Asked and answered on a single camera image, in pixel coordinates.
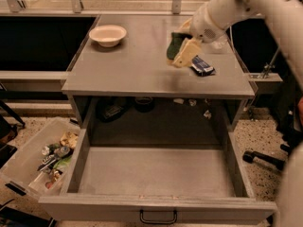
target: gray cabinet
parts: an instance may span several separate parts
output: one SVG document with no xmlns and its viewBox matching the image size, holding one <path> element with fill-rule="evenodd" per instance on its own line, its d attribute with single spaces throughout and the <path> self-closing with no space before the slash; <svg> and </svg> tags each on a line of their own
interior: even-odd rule
<svg viewBox="0 0 303 227">
<path fill-rule="evenodd" d="M 255 92 L 229 44 L 204 44 L 200 56 L 215 76 L 167 63 L 170 33 L 186 19 L 100 16 L 99 25 L 124 26 L 128 35 L 114 48 L 88 40 L 68 73 L 62 91 L 81 130 L 60 194 L 39 199 L 54 219 L 257 224 L 275 212 L 274 202 L 256 201 L 237 148 L 233 129 Z M 96 105 L 105 96 L 151 96 L 155 107 L 103 123 Z"/>
</svg>

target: blue package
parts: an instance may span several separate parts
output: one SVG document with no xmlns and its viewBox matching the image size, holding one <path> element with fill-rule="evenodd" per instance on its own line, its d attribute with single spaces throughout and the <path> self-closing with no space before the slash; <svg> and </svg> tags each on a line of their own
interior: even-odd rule
<svg viewBox="0 0 303 227">
<path fill-rule="evenodd" d="M 199 56 L 195 56 L 192 59 L 190 68 L 200 77 L 210 76 L 216 73 L 215 68 L 207 64 Z"/>
</svg>

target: white bowl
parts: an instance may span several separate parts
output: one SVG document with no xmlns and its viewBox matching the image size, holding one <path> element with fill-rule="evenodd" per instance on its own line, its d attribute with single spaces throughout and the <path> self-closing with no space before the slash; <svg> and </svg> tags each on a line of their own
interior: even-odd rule
<svg viewBox="0 0 303 227">
<path fill-rule="evenodd" d="M 103 47 L 114 47 L 126 36 L 122 26 L 97 26 L 89 32 L 89 38 Z"/>
</svg>

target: chair wheel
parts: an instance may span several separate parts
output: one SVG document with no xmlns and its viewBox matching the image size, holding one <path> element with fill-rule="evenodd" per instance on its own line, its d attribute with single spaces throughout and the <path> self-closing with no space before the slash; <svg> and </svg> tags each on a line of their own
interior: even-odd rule
<svg viewBox="0 0 303 227">
<path fill-rule="evenodd" d="M 246 163 L 253 163 L 254 158 L 255 158 L 255 155 L 250 150 L 245 151 L 242 156 L 243 161 L 245 161 Z"/>
<path fill-rule="evenodd" d="M 283 149 L 284 151 L 286 151 L 287 153 L 290 153 L 290 152 L 291 152 L 291 148 L 288 147 L 288 146 L 286 146 L 286 145 L 284 145 L 284 144 L 282 144 L 282 145 L 280 146 L 280 148 Z"/>
</svg>

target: wrapped snack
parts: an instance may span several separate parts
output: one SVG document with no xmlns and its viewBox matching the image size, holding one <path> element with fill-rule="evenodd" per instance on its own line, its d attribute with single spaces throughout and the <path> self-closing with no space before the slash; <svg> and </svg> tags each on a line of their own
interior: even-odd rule
<svg viewBox="0 0 303 227">
<path fill-rule="evenodd" d="M 61 145 L 59 143 L 55 143 L 55 144 L 51 144 L 51 145 L 48 145 L 46 147 L 43 147 L 42 149 L 42 154 L 44 156 L 47 156 L 47 155 L 50 155 L 50 154 L 53 154 L 55 149 L 56 148 L 60 148 Z"/>
<path fill-rule="evenodd" d="M 48 172 L 49 168 L 51 169 L 51 165 L 55 164 L 59 159 L 55 154 L 45 156 L 37 170 Z"/>
<path fill-rule="evenodd" d="M 71 149 L 74 149 L 76 147 L 78 140 L 78 136 L 73 132 L 65 132 L 60 140 L 60 144 L 63 146 L 70 147 Z"/>
<path fill-rule="evenodd" d="M 53 185 L 52 182 L 46 182 L 46 183 L 45 183 L 45 187 L 46 187 L 47 189 L 49 189 L 52 185 Z"/>
<path fill-rule="evenodd" d="M 216 73 L 215 68 L 207 64 L 199 56 L 195 56 L 192 59 L 190 68 L 200 77 L 210 76 Z"/>
<path fill-rule="evenodd" d="M 54 151 L 54 153 L 56 154 L 56 156 L 58 156 L 58 158 L 63 158 L 64 156 L 67 156 L 69 152 L 70 152 L 70 147 L 68 146 L 57 148 Z"/>
<path fill-rule="evenodd" d="M 51 182 L 55 183 L 60 177 L 61 177 L 61 172 L 59 170 L 53 169 L 51 171 Z"/>
<path fill-rule="evenodd" d="M 54 165 L 53 169 L 59 170 L 60 172 L 65 172 L 70 163 L 71 158 L 72 156 L 70 155 L 61 159 L 58 163 Z"/>
</svg>

